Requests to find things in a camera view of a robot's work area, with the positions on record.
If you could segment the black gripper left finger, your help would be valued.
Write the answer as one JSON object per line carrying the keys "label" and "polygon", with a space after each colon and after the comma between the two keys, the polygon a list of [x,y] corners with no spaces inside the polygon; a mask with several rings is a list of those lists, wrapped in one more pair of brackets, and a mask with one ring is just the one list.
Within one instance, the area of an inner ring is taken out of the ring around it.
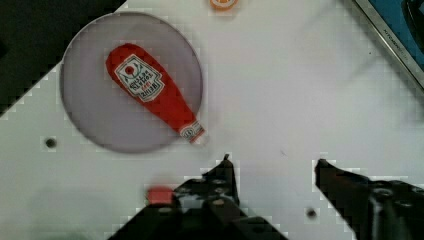
{"label": "black gripper left finger", "polygon": [[264,218],[243,212],[228,155],[172,190],[172,204],[147,200],[108,240],[288,240]]}

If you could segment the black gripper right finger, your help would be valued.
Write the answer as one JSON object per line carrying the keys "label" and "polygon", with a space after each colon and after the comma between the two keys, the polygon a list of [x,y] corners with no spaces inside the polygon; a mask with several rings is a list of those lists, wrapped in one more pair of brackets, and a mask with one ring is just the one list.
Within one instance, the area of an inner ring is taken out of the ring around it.
{"label": "black gripper right finger", "polygon": [[400,180],[371,180],[320,159],[315,185],[357,240],[424,240],[423,189]]}

